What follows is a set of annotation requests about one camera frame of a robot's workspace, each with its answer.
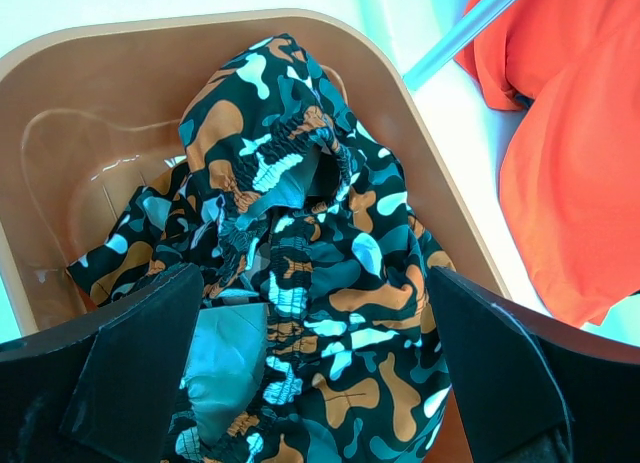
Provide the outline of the bright orange shorts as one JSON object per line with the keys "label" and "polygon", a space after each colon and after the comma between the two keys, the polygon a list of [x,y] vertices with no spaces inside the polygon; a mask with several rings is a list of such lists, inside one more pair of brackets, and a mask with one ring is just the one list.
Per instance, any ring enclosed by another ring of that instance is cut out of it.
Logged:
{"label": "bright orange shorts", "polygon": [[525,111],[499,199],[536,292],[601,323],[639,289],[639,0],[517,0],[456,61]]}

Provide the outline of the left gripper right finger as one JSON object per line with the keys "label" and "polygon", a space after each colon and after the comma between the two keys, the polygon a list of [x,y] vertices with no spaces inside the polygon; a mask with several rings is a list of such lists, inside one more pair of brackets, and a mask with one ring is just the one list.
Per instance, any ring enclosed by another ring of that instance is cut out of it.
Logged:
{"label": "left gripper right finger", "polygon": [[474,461],[638,461],[638,347],[444,267],[430,269],[427,288]]}

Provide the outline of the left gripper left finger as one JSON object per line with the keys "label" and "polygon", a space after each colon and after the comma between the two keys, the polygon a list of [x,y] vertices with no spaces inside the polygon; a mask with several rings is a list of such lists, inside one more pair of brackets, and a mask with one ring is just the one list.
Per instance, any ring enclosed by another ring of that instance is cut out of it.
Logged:
{"label": "left gripper left finger", "polygon": [[192,265],[1,346],[4,462],[157,462],[201,304]]}

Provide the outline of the camouflage patterned shorts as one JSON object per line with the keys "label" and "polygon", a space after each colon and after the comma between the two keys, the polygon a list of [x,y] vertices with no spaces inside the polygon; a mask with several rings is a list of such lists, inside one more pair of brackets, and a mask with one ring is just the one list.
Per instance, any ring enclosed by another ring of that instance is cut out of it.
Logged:
{"label": "camouflage patterned shorts", "polygon": [[165,462],[420,462],[451,388],[426,289],[448,255],[403,168],[287,34],[217,70],[186,158],[68,266],[111,304],[180,264],[204,280]]}

